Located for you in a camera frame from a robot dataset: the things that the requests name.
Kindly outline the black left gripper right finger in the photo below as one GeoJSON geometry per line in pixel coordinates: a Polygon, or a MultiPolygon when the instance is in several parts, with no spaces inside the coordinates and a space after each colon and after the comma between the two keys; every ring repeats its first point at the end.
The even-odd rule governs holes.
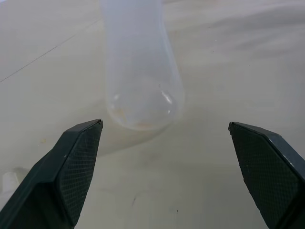
{"type": "Polygon", "coordinates": [[[305,227],[305,160],[277,133],[231,122],[239,167],[270,229],[305,227]]]}

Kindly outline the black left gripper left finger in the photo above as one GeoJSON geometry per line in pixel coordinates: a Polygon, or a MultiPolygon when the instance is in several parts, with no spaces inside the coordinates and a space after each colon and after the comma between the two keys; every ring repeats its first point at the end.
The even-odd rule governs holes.
{"type": "Polygon", "coordinates": [[[91,185],[103,122],[77,124],[29,171],[0,212],[2,229],[73,229],[91,185]]]}

